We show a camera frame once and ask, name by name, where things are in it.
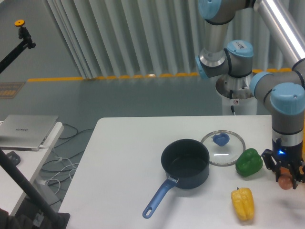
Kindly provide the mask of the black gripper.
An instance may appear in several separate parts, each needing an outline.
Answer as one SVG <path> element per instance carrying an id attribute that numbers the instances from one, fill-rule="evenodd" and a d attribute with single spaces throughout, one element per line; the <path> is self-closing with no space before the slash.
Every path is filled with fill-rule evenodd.
<path id="1" fill-rule="evenodd" d="M 281 167 L 288 168 L 292 176 L 293 189 L 296 189 L 298 182 L 305 182 L 305 175 L 301 175 L 299 172 L 299 167 L 303 167 L 305 172 L 302 159 L 303 142 L 301 141 L 295 146 L 284 146 L 282 139 L 277 139 L 272 142 L 272 146 L 272 150 L 266 149 L 261 154 L 266 168 L 275 173 L 276 182 L 282 175 Z"/>

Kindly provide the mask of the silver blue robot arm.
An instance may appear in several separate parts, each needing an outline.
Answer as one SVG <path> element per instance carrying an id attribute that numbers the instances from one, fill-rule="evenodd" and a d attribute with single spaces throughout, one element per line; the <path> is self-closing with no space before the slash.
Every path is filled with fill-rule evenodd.
<path id="1" fill-rule="evenodd" d="M 217 76 L 223 100 L 260 101 L 272 116 L 272 149 L 262 154 L 278 183 L 305 180 L 305 20 L 301 1 L 200 0 L 202 78 Z"/>

